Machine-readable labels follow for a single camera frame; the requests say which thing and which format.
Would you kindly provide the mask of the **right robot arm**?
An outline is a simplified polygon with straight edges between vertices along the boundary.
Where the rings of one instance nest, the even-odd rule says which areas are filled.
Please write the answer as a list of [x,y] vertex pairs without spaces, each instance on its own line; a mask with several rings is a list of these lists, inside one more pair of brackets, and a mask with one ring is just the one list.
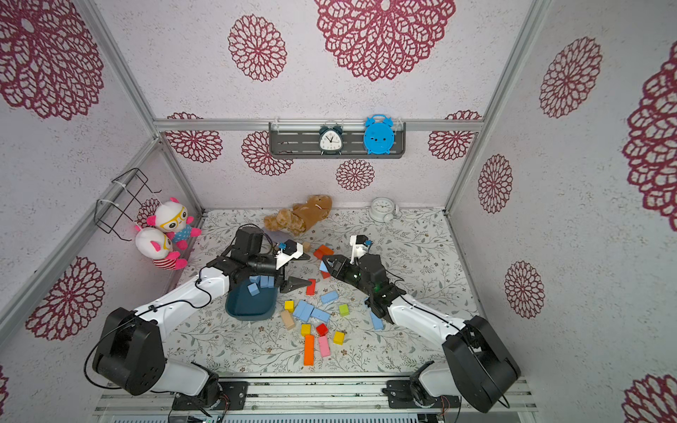
[[323,257],[336,280],[366,294],[366,306],[378,318],[409,329],[444,352],[441,361],[429,361],[410,377],[402,391],[405,400],[428,408],[444,397],[458,397],[475,410],[489,412],[520,379],[521,370],[491,324],[483,317],[463,320],[417,301],[391,281],[379,255],[352,259]]

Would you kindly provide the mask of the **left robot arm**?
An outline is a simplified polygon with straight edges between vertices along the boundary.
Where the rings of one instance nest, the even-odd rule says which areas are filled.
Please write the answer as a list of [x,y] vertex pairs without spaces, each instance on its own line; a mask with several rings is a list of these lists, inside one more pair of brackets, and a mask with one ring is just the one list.
[[273,278],[289,291],[286,266],[308,259],[302,243],[288,239],[263,253],[266,233],[254,224],[239,227],[231,243],[188,282],[157,300],[128,310],[117,308],[106,318],[102,336],[86,356],[83,374],[102,376],[108,390],[133,396],[148,391],[173,392],[212,405],[220,395],[219,377],[196,364],[172,360],[164,345],[169,334],[202,308],[256,276]]

